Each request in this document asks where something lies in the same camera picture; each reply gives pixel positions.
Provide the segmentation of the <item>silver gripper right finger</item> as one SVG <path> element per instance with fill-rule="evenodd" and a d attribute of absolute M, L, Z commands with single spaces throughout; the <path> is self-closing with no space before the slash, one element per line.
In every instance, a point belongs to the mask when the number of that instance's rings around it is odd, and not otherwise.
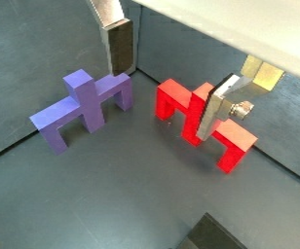
<path fill-rule="evenodd" d="M 202 141 L 230 117 L 240 120 L 248 117 L 254 108 L 250 100 L 269 93 L 282 76 L 280 68 L 253 55 L 246 56 L 241 75 L 230 73 L 209 92 L 197 130 Z"/>

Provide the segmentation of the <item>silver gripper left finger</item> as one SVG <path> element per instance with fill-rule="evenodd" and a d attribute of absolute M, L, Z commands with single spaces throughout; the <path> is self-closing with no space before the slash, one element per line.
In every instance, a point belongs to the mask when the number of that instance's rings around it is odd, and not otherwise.
<path fill-rule="evenodd" d="M 101 26 L 110 73 L 117 76 L 133 66 L 133 21 L 125 17 L 119 0 L 86 0 Z"/>

